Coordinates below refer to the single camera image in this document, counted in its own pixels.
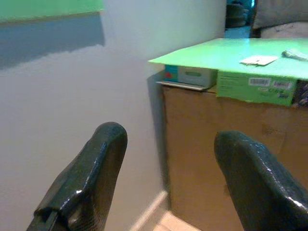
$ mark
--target white wall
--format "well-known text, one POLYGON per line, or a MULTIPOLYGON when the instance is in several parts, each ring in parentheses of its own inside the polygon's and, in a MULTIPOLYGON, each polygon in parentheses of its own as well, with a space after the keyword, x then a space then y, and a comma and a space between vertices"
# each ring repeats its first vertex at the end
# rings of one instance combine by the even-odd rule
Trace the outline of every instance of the white wall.
POLYGON ((1 231, 27 228, 106 121, 128 131, 106 230, 129 229, 163 188, 147 87, 161 67, 147 60, 222 37, 225 4, 105 0, 101 16, 0 27, 1 231))

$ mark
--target barcode label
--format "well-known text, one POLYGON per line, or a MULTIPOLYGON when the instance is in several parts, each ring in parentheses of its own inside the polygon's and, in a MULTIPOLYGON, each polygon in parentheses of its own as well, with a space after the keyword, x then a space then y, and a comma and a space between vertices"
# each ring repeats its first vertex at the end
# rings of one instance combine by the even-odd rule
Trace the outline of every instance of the barcode label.
POLYGON ((290 89, 292 87, 292 82, 287 81, 274 81, 273 86, 280 89, 290 89))
POLYGON ((270 86, 270 78, 250 78, 249 85, 250 86, 262 86, 269 87, 270 86))

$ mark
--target small white paper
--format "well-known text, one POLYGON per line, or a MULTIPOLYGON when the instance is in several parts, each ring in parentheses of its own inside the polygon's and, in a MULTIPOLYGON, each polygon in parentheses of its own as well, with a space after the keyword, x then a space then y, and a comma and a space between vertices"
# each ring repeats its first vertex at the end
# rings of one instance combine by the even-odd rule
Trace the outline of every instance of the small white paper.
POLYGON ((261 65, 265 66, 277 60, 277 56, 254 55, 240 61, 242 64, 261 65))

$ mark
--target baseboard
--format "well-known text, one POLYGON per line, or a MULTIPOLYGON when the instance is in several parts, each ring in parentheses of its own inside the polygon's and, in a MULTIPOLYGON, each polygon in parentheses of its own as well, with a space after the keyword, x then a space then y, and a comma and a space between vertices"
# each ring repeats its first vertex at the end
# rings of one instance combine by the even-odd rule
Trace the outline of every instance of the baseboard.
POLYGON ((168 193, 162 191, 129 231, 153 231, 168 210, 168 193))

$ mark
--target floor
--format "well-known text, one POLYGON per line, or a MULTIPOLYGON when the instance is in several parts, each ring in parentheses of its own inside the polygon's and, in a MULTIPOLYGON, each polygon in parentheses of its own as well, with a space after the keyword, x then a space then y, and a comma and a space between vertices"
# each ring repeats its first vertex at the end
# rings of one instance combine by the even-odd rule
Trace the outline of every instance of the floor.
POLYGON ((250 34, 250 26, 229 28, 225 31, 225 38, 227 39, 247 39, 250 34))
POLYGON ((185 221, 175 217, 171 212, 167 212, 154 231, 200 231, 185 221))

